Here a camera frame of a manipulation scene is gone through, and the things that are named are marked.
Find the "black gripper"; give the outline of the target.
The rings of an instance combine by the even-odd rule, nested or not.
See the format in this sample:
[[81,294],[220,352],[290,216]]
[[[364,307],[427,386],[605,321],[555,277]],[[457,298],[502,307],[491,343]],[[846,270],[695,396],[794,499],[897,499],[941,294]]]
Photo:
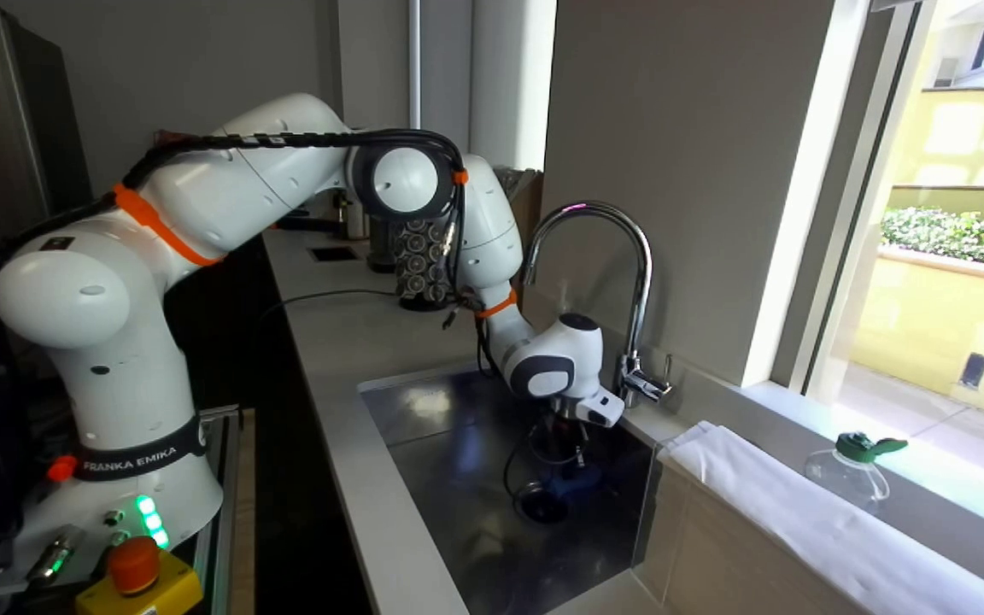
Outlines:
[[539,464],[549,469],[567,469],[567,464],[584,464],[591,434],[584,425],[565,421],[565,417],[539,417],[530,434],[530,455]]

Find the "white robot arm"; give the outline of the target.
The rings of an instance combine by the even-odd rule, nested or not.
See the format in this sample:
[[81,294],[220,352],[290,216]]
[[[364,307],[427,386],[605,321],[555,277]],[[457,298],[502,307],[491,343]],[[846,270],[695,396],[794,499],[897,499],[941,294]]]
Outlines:
[[0,548],[0,598],[89,575],[131,535],[170,549],[215,519],[223,484],[165,294],[331,187],[383,217],[449,222],[449,291],[473,304],[517,396],[594,426],[623,421],[625,398],[602,382],[602,328],[524,319],[524,243],[488,160],[431,131],[351,131],[295,91],[152,148],[95,213],[34,231],[0,266],[0,321],[47,352],[78,434]]

